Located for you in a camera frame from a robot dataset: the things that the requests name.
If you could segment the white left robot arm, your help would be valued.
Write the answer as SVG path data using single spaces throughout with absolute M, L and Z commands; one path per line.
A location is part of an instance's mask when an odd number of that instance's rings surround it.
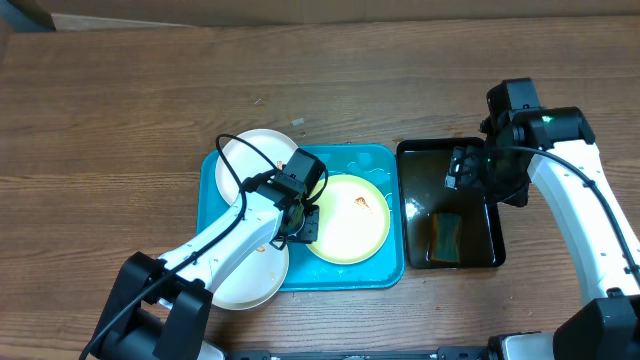
M 284 250 L 317 238 L 313 189 L 325 164 L 297 149 L 281 168 L 240 181 L 235 202 L 180 247 L 154 259 L 132 255 L 121 267 L 83 357 L 222 359 L 204 332 L 214 293 L 259 247 Z

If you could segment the green yellow sponge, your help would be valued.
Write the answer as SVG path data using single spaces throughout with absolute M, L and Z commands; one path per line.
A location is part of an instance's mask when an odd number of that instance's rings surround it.
M 436 262 L 460 261 L 462 218 L 453 213 L 435 213 L 432 217 L 432 240 L 429 259 Z

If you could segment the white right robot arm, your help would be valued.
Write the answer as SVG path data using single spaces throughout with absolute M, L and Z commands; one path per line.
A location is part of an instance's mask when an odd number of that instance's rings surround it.
M 486 101 L 484 144 L 454 150 L 445 185 L 516 207 L 535 186 L 573 260 L 583 307 L 552 333 L 490 338 L 482 358 L 639 360 L 639 241 L 586 117 L 577 107 L 543 107 L 529 78 L 502 81 Z

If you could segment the yellow plate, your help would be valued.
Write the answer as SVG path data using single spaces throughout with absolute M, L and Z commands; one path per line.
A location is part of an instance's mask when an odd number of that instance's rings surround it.
M 318 237 L 308 249 L 318 258 L 352 265 L 381 249 L 391 228 L 389 205 L 371 182 L 354 175 L 331 175 L 315 202 Z

